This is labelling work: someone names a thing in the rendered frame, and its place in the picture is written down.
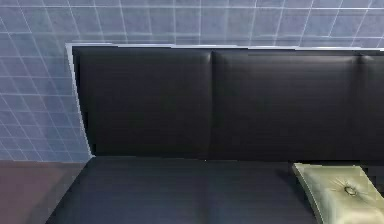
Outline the black leather sofa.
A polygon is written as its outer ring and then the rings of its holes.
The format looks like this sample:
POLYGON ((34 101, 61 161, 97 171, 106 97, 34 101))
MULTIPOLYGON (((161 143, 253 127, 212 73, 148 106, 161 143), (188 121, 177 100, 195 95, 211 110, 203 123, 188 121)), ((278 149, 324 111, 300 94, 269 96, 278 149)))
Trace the black leather sofa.
POLYGON ((384 49, 67 48, 90 160, 46 224, 318 224, 294 163, 384 198, 384 49))

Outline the pale green buttoned cushion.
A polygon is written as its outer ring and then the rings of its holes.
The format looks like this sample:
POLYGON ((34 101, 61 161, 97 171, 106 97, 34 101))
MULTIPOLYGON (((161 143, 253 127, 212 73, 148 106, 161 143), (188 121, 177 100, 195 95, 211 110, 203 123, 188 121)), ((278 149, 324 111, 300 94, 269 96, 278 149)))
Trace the pale green buttoned cushion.
POLYGON ((384 198, 360 166, 294 163, 318 224, 384 224, 384 198))

